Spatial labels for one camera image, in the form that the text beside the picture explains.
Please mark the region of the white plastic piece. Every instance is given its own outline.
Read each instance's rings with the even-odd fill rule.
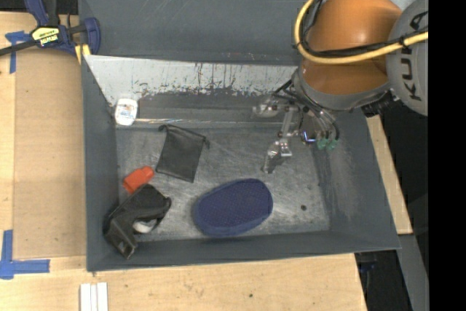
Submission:
[[[79,309],[80,311],[108,311],[107,283],[81,284]]]
[[[133,229],[139,233],[149,233],[151,230],[154,229],[156,223],[156,219],[153,219],[151,221],[135,221],[133,223]]]
[[[118,125],[131,126],[138,113],[138,102],[131,98],[120,98],[116,103],[115,120]]]

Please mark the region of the green connector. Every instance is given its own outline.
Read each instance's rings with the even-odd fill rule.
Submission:
[[[328,144],[327,144],[327,149],[329,151],[333,151],[336,147],[336,145],[338,144],[338,140],[335,140],[333,139],[332,141],[330,141]]]
[[[322,150],[325,148],[325,146],[327,145],[328,143],[328,139],[327,138],[321,138],[318,142],[317,142],[317,149],[319,150]]]

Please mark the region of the blue oval sponge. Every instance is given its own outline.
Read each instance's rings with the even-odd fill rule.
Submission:
[[[202,195],[193,206],[194,223],[206,235],[231,237],[257,227],[272,213],[272,194],[258,179],[232,181]]]

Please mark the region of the wooden table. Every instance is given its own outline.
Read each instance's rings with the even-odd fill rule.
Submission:
[[[27,13],[0,12],[0,47],[9,45],[5,33],[34,26]],[[51,262],[49,274],[0,280],[0,308],[78,310],[80,284],[107,282],[110,311],[366,310],[352,254],[87,272],[78,63],[32,48],[17,54],[17,73],[10,74],[9,59],[0,58],[0,229],[14,229],[15,259]],[[57,115],[44,117],[44,105]],[[382,124],[374,117],[368,125],[397,231],[410,234]]]

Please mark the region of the yellow cable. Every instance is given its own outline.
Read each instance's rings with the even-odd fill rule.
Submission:
[[[404,45],[401,44],[400,42],[396,42],[396,43],[389,44],[385,47],[379,48],[374,51],[364,52],[359,55],[345,56],[345,57],[340,57],[340,58],[324,58],[320,56],[315,56],[309,51],[304,49],[302,45],[301,35],[300,35],[301,34],[301,23],[303,22],[305,14],[308,12],[309,8],[312,6],[313,3],[314,3],[314,0],[308,0],[306,4],[299,11],[298,17],[296,18],[296,22],[294,25],[294,41],[296,43],[296,46],[298,47],[299,53],[301,53],[302,56],[306,58],[307,60],[310,60],[315,63],[325,63],[325,64],[356,63],[358,61],[369,60],[369,59],[376,58],[381,55],[386,55],[387,53],[391,53],[396,50],[399,50],[403,48],[404,46],[409,46],[415,43],[419,43],[429,38],[429,32],[426,31],[418,35],[405,38],[403,41]]]

